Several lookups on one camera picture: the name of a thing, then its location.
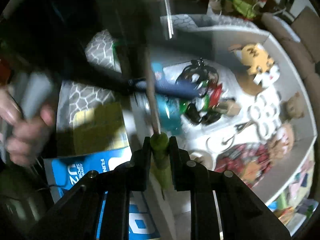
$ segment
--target metal screw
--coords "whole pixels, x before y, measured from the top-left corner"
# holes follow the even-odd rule
[[[224,174],[224,176],[226,176],[228,178],[231,178],[233,176],[233,172],[232,171],[225,171],[223,174]]]
[[[99,172],[97,171],[89,171],[88,172],[88,177],[89,178],[94,178],[95,176],[97,176],[99,174]]]
[[[187,161],[187,165],[188,165],[189,167],[194,167],[194,166],[196,166],[197,164],[196,164],[196,162],[194,162],[194,161]]]

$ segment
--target teal object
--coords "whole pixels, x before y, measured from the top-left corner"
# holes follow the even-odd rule
[[[151,67],[154,73],[157,73],[158,80],[165,79],[163,67],[159,63],[151,63]],[[171,132],[173,136],[180,135],[182,133],[181,119],[180,119],[180,107],[176,98],[157,95],[156,100],[158,104],[158,112],[161,128]]]

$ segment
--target colorful items on shelf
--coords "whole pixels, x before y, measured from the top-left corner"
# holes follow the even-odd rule
[[[268,208],[269,208],[272,212],[276,211],[276,210],[278,209],[278,203],[277,203],[277,201],[273,201],[270,205],[268,205]]]
[[[314,166],[314,161],[307,160],[302,165],[300,171],[296,174],[295,179],[289,184],[289,200],[294,200],[298,196],[299,189],[302,187],[304,181],[306,181],[306,176],[308,178],[308,171]]]
[[[279,195],[276,201],[277,201],[278,210],[285,210],[286,208],[288,208],[289,205],[288,205],[286,190],[284,190]]]
[[[288,207],[284,210],[276,210],[274,214],[284,225],[286,225],[294,215],[294,208]]]
[[[318,205],[319,202],[314,199],[305,199],[298,209],[298,213],[306,215],[307,218],[310,218]]]

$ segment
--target stuffed animal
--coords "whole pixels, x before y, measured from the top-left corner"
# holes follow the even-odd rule
[[[250,66],[247,70],[249,75],[265,73],[274,64],[273,58],[264,50],[260,44],[249,44],[241,50],[241,62]]]
[[[290,118],[304,117],[304,100],[299,92],[296,92],[286,103],[287,114]]]
[[[276,134],[267,143],[269,158],[272,165],[292,150],[294,143],[294,133],[291,124],[284,123]]]

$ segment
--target human hand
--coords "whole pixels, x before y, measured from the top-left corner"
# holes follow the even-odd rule
[[[30,166],[49,139],[55,124],[55,112],[44,104],[38,116],[22,120],[21,112],[5,88],[0,88],[0,119],[13,126],[12,136],[6,141],[10,159],[17,165]]]

